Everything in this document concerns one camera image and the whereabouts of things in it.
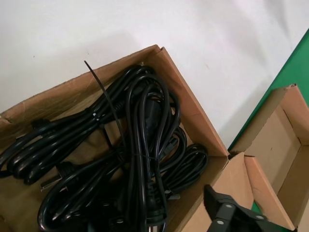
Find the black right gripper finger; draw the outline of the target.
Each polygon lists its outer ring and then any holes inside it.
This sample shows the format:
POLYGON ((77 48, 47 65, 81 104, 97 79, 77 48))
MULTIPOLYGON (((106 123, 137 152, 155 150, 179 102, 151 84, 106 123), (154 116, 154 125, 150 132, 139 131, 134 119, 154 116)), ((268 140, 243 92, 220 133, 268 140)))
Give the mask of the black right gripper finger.
POLYGON ((204 206, 211 218, 209 232, 273 232, 274 223, 240 206, 230 195, 204 186, 204 206))

